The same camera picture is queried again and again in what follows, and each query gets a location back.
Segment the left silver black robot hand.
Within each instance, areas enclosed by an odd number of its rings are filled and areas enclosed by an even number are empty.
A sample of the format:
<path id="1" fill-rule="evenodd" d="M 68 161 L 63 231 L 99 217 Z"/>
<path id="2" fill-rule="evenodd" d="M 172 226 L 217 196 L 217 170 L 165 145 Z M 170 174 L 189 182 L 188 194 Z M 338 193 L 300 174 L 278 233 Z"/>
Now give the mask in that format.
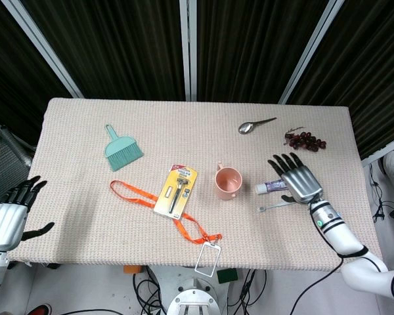
<path id="1" fill-rule="evenodd" d="M 53 228 L 54 222 L 49 222 L 38 230 L 25 230 L 33 203 L 46 184 L 36 176 L 10 188 L 0 199 L 0 252 L 12 251 L 20 242 L 40 237 Z"/>

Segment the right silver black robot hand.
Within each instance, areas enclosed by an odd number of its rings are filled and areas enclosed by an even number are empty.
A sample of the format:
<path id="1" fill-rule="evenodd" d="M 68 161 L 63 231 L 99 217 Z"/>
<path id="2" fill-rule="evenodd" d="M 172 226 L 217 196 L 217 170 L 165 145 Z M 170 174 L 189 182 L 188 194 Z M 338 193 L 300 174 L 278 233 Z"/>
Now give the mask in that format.
<path id="1" fill-rule="evenodd" d="M 322 199 L 322 186 L 295 153 L 275 154 L 267 162 L 284 181 L 296 203 L 309 204 Z"/>

